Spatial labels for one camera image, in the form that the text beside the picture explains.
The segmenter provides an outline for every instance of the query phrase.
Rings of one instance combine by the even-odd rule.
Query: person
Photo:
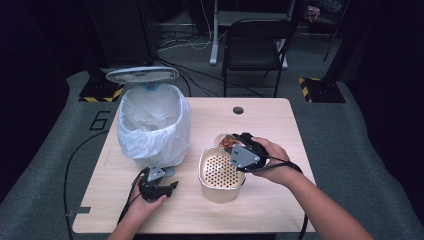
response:
[[[268,155],[273,157],[267,166],[281,163],[276,159],[290,161],[286,150],[280,145],[261,137],[252,137],[252,140],[261,144]],[[320,239],[372,239],[352,215],[295,169],[282,166],[253,174],[287,187],[305,211]],[[141,224],[166,200],[166,196],[162,196],[155,202],[147,202],[139,193],[138,188],[135,188],[134,202],[109,239],[132,239]]]

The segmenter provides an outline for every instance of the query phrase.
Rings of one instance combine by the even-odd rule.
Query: beige perforated container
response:
[[[205,150],[199,162],[202,192],[212,202],[233,201],[246,180],[246,174],[230,165],[230,154],[222,148]]]

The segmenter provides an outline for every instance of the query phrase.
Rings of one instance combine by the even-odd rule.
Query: light wood tabletop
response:
[[[164,205],[139,229],[140,233],[278,233],[300,232],[304,211],[285,187],[248,174],[237,198],[209,201],[198,178],[202,152],[221,133],[249,132],[283,146],[312,182],[311,167],[290,103],[281,98],[187,98],[191,106],[191,145],[176,174],[160,185],[179,181]],[[235,114],[234,107],[243,108]],[[126,203],[131,183],[142,169],[121,153],[117,116],[99,156],[81,207],[77,233],[111,233]],[[309,223],[307,231],[314,231]]]

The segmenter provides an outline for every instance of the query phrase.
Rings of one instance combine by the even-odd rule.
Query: white plastic bag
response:
[[[191,110],[170,84],[129,89],[120,103],[118,139],[123,154],[144,167],[179,165],[190,145]]]

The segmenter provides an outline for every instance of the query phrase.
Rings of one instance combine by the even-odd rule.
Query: trash can lid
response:
[[[178,71],[170,67],[134,67],[106,74],[109,81],[116,83],[158,83],[178,78]]]

